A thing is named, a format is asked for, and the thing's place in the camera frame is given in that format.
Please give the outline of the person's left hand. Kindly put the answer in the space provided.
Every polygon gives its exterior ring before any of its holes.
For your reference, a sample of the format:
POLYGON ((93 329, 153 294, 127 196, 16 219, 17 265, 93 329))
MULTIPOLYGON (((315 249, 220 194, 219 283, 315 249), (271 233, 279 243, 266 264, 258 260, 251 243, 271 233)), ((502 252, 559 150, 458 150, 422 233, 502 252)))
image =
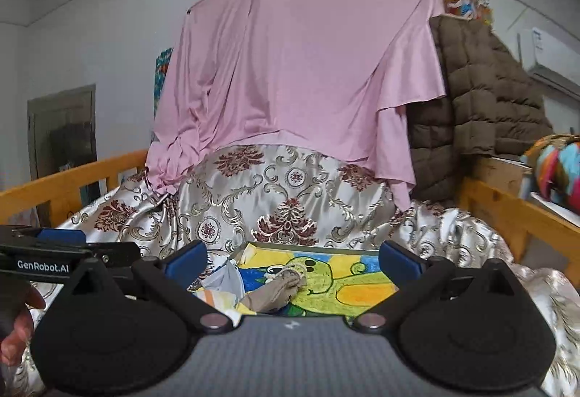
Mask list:
POLYGON ((32 315, 29 307, 36 310, 42 310, 46 303, 38 290, 29 285, 29 290, 26 291, 25 304, 14 320, 13 329, 1 341, 1 361, 4 365, 19 365, 22 361, 22 354, 26 349, 26 345, 32 338, 34 330, 32 315))

